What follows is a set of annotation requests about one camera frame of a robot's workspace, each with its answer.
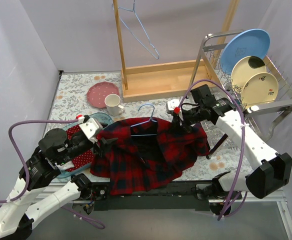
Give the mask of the red polka dot cloth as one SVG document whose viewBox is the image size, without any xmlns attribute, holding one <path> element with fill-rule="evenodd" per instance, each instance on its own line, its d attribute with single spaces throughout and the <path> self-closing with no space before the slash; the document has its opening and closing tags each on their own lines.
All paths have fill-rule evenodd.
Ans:
<svg viewBox="0 0 292 240">
<path fill-rule="evenodd" d="M 67 137 L 69 140 L 71 140 L 72 136 L 79 132 L 81 128 L 78 125 L 72 126 L 69 129 L 66 130 Z M 71 161 L 71 168 L 66 169 L 66 172 L 73 172 L 81 167 L 84 167 L 88 164 L 91 164 L 94 159 L 94 155 L 91 150 L 88 150 L 81 154 L 80 156 L 75 157 Z"/>
</svg>

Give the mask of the red plaid skirt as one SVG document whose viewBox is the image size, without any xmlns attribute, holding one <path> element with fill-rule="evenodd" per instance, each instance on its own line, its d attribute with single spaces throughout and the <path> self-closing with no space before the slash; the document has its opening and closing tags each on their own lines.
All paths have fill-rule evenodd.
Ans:
<svg viewBox="0 0 292 240">
<path fill-rule="evenodd" d="M 156 118 L 128 118 L 106 127 L 100 138 L 118 138 L 103 156 L 94 156 L 90 173 L 110 179 L 111 195 L 130 195 L 166 186 L 191 168 L 210 147 L 204 129 L 197 132 L 171 132 L 171 122 Z M 154 136 L 132 136 L 156 134 Z"/>
</svg>

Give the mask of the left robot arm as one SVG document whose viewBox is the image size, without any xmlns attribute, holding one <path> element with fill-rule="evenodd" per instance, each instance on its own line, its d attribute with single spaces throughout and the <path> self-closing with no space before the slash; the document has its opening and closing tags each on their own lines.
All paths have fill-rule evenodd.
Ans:
<svg viewBox="0 0 292 240">
<path fill-rule="evenodd" d="M 72 175 L 58 191 L 39 202 L 37 196 L 60 175 L 57 164 L 67 163 L 88 150 L 103 155 L 116 138 L 87 138 L 80 130 L 72 138 L 61 128 L 47 132 L 33 155 L 26 161 L 7 200 L 0 207 L 0 240 L 25 240 L 34 228 L 59 208 L 73 200 L 87 200 L 94 193 L 93 183 L 83 174 Z"/>
</svg>

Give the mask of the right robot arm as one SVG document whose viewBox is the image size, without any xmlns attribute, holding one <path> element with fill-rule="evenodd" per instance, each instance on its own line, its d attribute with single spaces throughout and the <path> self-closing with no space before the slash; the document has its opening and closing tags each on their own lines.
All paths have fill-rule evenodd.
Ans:
<svg viewBox="0 0 292 240">
<path fill-rule="evenodd" d="M 292 158 L 267 145 L 243 120 L 243 113 L 228 98 L 216 99 L 208 85 L 191 91 L 194 104 L 184 110 L 179 99 L 166 103 L 167 113 L 173 116 L 175 131 L 190 132 L 196 123 L 209 121 L 221 129 L 239 148 L 240 157 L 247 158 L 252 172 L 226 172 L 212 180 L 212 192 L 223 199 L 230 192 L 250 192 L 263 199 L 289 183 Z"/>
</svg>

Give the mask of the wooden hanger stand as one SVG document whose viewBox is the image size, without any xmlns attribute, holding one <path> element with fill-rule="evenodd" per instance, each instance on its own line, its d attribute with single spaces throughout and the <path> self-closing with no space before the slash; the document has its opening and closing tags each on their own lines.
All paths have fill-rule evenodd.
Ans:
<svg viewBox="0 0 292 240">
<path fill-rule="evenodd" d="M 126 103 L 179 97 L 195 83 L 196 79 L 209 79 L 219 84 L 215 72 L 217 60 L 228 36 L 237 34 L 231 31 L 238 0 L 230 1 L 222 24 L 221 32 L 206 35 L 195 60 L 168 62 L 152 65 L 126 67 L 121 25 L 123 24 L 118 2 L 112 2 L 121 59 L 121 81 L 123 100 Z"/>
</svg>

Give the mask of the teal plastic tray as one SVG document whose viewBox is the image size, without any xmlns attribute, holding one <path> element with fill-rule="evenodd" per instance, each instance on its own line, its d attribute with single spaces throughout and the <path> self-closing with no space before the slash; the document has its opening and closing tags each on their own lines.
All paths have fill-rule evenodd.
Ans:
<svg viewBox="0 0 292 240">
<path fill-rule="evenodd" d="M 93 114 L 90 115 L 90 117 L 91 118 L 95 118 L 104 127 L 107 127 L 108 125 L 111 125 L 111 124 L 114 123 L 113 119 L 109 115 L 107 115 L 105 113 L 102 113 L 102 112 L 93 113 Z M 63 128 L 63 130 L 66 131 L 67 129 L 69 129 L 69 128 L 73 127 L 73 126 L 76 126 L 76 124 L 75 123 L 71 123 L 71 124 L 65 126 Z M 91 166 L 91 163 L 88 164 L 88 165 L 86 165 L 86 166 L 83 166 L 83 167 L 81 167 L 81 168 L 79 168 L 79 169 L 77 169 L 75 171 L 72 171 L 72 172 L 67 172 L 65 170 L 61 170 L 60 171 L 60 175 L 58 175 L 56 178 L 57 179 L 65 179 L 65 178 L 68 178 L 71 175 L 75 175 L 77 173 L 80 173 L 81 171 L 84 171 L 85 169 L 89 168 L 90 166 Z"/>
</svg>

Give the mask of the white mug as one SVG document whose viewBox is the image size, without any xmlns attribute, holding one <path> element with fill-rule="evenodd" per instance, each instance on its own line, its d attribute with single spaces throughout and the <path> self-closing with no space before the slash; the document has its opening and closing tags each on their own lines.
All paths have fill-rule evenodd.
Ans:
<svg viewBox="0 0 292 240">
<path fill-rule="evenodd" d="M 121 98 L 117 94 L 109 94 L 105 97 L 104 103 L 110 115 L 119 116 L 125 112 L 125 108 L 121 105 Z"/>
</svg>

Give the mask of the floral tablecloth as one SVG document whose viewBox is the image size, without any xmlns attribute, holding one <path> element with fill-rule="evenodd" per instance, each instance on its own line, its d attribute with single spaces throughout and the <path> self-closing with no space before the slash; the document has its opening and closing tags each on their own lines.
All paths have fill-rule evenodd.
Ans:
<svg viewBox="0 0 292 240">
<path fill-rule="evenodd" d="M 99 109 L 92 107 L 87 101 L 88 90 L 93 85 L 101 82 L 110 82 L 116 85 L 119 89 L 119 95 L 121 99 L 123 99 L 122 82 L 119 72 L 91 74 L 63 73 L 59 80 L 59 84 L 54 96 L 49 120 L 69 120 L 80 114 L 92 115 L 99 112 L 110 115 L 106 108 Z M 119 116 L 112 117 L 112 119 L 114 122 L 116 122 L 129 118 L 149 117 L 152 112 L 152 108 L 150 106 L 144 106 L 140 111 L 138 111 L 138 108 L 142 104 L 150 103 L 155 107 L 154 117 L 171 122 L 172 116 L 166 112 L 166 103 L 170 99 L 171 98 L 161 98 L 155 100 L 123 103 L 125 112 Z M 213 147 L 222 137 L 224 132 L 207 121 L 203 121 L 201 125 L 207 133 L 209 145 Z M 218 148 L 211 159 L 206 159 L 205 157 L 197 158 L 194 166 L 184 170 L 182 175 L 175 180 L 204 181 L 211 180 L 216 175 L 226 171 L 235 172 L 238 167 L 239 157 L 240 149 L 236 147 L 236 145 L 228 138 L 224 144 Z M 240 172 L 248 174 L 251 171 L 252 168 L 249 164 L 249 161 L 244 157 Z M 94 183 L 107 183 L 110 181 L 108 178 L 92 175 L 88 168 L 82 172 L 77 172 L 74 174 L 78 173 L 85 174 L 90 179 L 90 181 Z"/>
</svg>

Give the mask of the pink dotted plate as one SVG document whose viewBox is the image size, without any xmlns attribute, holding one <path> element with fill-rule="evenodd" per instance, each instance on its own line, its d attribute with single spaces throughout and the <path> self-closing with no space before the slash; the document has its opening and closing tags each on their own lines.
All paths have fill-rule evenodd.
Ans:
<svg viewBox="0 0 292 240">
<path fill-rule="evenodd" d="M 106 108 L 105 98 L 110 94 L 119 95 L 119 88 L 112 82 L 102 81 L 89 88 L 86 93 L 87 102 L 94 108 Z"/>
</svg>

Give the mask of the cream plate with flower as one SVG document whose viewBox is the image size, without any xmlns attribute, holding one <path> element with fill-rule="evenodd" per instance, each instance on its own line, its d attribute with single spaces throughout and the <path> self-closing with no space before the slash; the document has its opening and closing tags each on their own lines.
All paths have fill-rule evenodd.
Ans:
<svg viewBox="0 0 292 240">
<path fill-rule="evenodd" d="M 268 104 L 276 100 L 279 83 L 268 72 L 257 73 L 244 85 L 241 91 L 241 103 L 247 109 L 254 105 Z"/>
</svg>

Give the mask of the cream plate black spot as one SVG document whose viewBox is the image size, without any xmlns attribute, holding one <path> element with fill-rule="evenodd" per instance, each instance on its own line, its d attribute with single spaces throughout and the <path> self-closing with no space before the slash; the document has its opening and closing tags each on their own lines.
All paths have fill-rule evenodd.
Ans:
<svg viewBox="0 0 292 240">
<path fill-rule="evenodd" d="M 239 60 L 231 72 L 231 84 L 243 87 L 254 75 L 266 72 L 266 64 L 257 56 L 246 56 Z"/>
</svg>

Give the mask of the metal dish rack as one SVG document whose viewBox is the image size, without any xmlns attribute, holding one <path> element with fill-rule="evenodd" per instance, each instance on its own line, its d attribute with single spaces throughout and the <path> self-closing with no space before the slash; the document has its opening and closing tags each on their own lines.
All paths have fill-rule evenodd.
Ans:
<svg viewBox="0 0 292 240">
<path fill-rule="evenodd" d="M 240 29 L 231 31 L 236 31 L 237 33 L 235 35 L 226 37 L 225 47 L 234 37 L 244 32 L 245 30 Z M 222 87 L 227 90 L 232 97 L 235 98 L 237 103 L 239 103 L 239 105 L 243 109 L 245 119 L 251 124 L 253 130 L 266 142 L 273 137 L 276 126 L 292 113 L 292 87 L 290 84 L 288 84 L 287 79 L 280 72 L 279 67 L 276 66 L 275 62 L 271 60 L 271 57 L 268 55 L 267 52 L 267 55 L 262 60 L 266 65 L 266 72 L 274 75 L 278 81 L 278 95 L 276 97 L 276 100 L 273 102 L 253 105 L 249 108 L 245 108 L 242 104 L 241 98 L 241 92 L 244 86 L 237 87 L 235 85 L 232 85 L 231 74 L 225 74 L 221 69 L 220 58 L 222 56 L 224 48 L 221 50 L 220 56 L 217 60 L 215 73 L 217 74 Z M 268 115 L 273 113 L 278 113 L 278 116 L 270 123 L 268 133 L 262 134 L 254 118 L 256 116 Z"/>
</svg>

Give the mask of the blue plate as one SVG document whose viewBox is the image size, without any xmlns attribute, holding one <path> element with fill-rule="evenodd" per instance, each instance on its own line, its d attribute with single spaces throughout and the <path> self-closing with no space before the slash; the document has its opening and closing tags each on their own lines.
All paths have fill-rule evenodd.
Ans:
<svg viewBox="0 0 292 240">
<path fill-rule="evenodd" d="M 270 35 L 263 29 L 249 29 L 238 34 L 222 51 L 219 62 L 221 70 L 230 75 L 242 58 L 255 56 L 263 59 L 269 51 L 270 44 Z"/>
</svg>

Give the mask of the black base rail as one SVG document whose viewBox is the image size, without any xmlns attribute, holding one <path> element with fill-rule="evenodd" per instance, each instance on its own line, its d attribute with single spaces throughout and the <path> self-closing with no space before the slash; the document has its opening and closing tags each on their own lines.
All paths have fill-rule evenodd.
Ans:
<svg viewBox="0 0 292 240">
<path fill-rule="evenodd" d="M 173 181 L 165 187 L 150 191 L 137 191 L 131 195 L 110 195 L 108 183 L 95 185 L 91 199 L 75 200 L 72 208 L 82 210 L 88 205 L 88 212 L 110 210 L 196 210 L 209 211 L 209 201 L 223 202 L 227 191 L 222 190 L 213 180 Z"/>
</svg>

